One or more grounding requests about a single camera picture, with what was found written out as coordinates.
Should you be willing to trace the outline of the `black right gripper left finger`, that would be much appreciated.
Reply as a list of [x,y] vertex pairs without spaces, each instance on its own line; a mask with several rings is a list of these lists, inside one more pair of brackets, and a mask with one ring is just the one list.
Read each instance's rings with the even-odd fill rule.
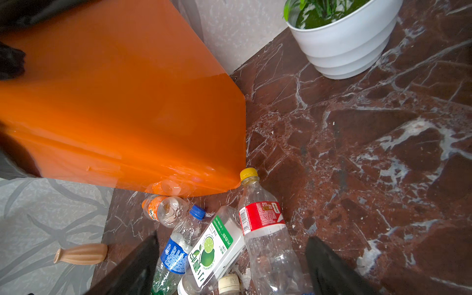
[[157,232],[141,242],[86,295],[149,295],[159,258]]

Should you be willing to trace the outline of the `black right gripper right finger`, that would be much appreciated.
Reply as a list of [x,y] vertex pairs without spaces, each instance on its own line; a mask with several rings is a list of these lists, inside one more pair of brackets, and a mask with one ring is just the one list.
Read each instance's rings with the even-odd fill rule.
[[379,293],[318,237],[308,239],[306,259],[315,295]]

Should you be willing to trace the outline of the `blue label bottle near bin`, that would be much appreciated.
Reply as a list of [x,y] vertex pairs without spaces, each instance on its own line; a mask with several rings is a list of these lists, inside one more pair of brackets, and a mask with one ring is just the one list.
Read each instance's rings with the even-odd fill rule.
[[202,233],[205,210],[193,205],[173,230],[157,262],[152,283],[153,295],[172,295],[188,266],[188,255]]

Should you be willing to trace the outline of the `orange cap bottle near bin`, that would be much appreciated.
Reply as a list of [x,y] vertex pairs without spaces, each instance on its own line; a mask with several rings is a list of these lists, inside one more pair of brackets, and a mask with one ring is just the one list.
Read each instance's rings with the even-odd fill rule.
[[189,210],[189,203],[178,196],[151,195],[141,207],[147,218],[173,229]]

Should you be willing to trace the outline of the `orange trash bin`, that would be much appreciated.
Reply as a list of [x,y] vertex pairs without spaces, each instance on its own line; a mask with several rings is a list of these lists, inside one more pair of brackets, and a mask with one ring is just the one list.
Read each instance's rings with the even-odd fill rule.
[[235,189],[245,98],[169,1],[91,1],[3,33],[1,148],[43,178],[196,197]]

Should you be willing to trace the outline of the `peach ceramic vase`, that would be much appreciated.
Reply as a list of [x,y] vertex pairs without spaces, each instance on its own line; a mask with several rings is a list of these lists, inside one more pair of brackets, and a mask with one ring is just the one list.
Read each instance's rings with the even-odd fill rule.
[[88,266],[96,265],[105,260],[108,246],[102,243],[80,245],[67,250],[60,248],[54,258],[54,264],[59,262]]

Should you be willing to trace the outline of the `red label yellow cap bottle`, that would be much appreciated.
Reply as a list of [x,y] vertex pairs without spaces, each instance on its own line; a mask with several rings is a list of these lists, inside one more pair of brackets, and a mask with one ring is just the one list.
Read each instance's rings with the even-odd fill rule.
[[258,172],[240,172],[238,214],[259,295],[299,295],[306,286],[277,198],[259,183]]

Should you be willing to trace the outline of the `white green lime drink bottle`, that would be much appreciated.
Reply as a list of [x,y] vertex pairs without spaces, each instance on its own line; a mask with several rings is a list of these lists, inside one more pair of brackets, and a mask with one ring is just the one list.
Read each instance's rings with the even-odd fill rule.
[[178,284],[179,295],[209,295],[236,263],[245,242],[238,211],[222,206],[188,255],[188,267]]

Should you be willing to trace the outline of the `amber tea bottle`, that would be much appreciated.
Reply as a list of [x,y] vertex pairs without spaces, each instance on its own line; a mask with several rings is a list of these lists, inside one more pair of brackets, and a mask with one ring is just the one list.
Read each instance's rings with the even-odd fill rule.
[[218,281],[219,295],[239,295],[240,281],[236,274],[228,274]]

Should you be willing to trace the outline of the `white pot with flowers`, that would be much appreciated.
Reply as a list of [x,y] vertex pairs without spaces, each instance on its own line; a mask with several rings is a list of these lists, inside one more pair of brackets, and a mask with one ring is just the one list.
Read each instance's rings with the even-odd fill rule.
[[318,28],[297,28],[307,1],[287,1],[284,19],[308,61],[323,76],[342,80],[371,67],[382,55],[402,1],[368,1],[351,14]]

